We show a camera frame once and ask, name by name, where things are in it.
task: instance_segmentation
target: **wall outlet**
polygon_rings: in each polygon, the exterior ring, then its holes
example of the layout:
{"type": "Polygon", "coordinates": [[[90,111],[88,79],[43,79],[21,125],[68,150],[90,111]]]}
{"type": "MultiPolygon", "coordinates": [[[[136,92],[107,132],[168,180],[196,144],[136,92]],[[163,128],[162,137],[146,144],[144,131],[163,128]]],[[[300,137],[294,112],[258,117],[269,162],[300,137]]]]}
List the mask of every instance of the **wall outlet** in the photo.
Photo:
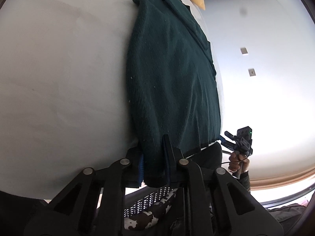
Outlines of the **wall outlet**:
{"type": "Polygon", "coordinates": [[[248,72],[249,72],[249,76],[255,76],[256,75],[254,68],[248,69],[248,72]]]}

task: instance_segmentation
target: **black mesh basket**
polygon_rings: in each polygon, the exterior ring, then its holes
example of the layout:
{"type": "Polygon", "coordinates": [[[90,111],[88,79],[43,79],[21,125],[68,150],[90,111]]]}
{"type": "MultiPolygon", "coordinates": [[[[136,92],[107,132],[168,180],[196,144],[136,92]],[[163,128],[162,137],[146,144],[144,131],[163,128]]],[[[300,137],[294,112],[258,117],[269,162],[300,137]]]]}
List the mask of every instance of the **black mesh basket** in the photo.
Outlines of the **black mesh basket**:
{"type": "Polygon", "coordinates": [[[142,212],[144,209],[159,201],[172,189],[168,186],[161,188],[143,187],[125,196],[124,217],[130,217],[142,212]]]}

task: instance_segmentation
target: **white wall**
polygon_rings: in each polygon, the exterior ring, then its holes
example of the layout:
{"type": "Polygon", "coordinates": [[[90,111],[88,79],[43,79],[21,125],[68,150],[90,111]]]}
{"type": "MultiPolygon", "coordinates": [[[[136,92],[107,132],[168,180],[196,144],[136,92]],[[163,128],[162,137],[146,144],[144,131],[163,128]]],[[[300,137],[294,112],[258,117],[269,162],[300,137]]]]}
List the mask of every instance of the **white wall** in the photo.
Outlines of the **white wall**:
{"type": "Polygon", "coordinates": [[[252,179],[314,165],[315,25],[302,2],[205,0],[205,5],[223,82],[222,132],[253,129],[252,179]],[[257,76],[249,77],[249,68],[257,76]]]}

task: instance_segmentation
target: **green fleece blanket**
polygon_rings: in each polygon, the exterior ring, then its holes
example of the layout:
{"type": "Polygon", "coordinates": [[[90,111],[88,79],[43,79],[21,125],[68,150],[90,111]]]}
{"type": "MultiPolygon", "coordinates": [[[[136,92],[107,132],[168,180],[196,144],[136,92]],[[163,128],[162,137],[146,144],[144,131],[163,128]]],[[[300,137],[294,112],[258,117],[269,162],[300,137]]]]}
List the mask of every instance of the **green fleece blanket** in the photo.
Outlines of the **green fleece blanket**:
{"type": "Polygon", "coordinates": [[[165,184],[161,138],[200,150],[218,139],[220,109],[210,43],[180,0],[139,6],[127,54],[130,112],[144,155],[144,181],[165,184]]]}

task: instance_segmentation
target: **bed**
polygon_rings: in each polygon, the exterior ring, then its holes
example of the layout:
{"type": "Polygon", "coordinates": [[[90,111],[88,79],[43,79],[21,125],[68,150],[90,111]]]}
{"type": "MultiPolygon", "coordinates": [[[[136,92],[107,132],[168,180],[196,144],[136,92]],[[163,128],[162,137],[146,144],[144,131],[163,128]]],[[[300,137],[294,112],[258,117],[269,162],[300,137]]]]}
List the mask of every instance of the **bed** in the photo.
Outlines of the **bed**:
{"type": "MultiPolygon", "coordinates": [[[[198,7],[182,2],[207,35],[198,7]]],[[[125,56],[136,16],[132,0],[4,3],[1,191],[51,199],[82,169],[107,167],[137,145],[125,89],[125,56]]]]}

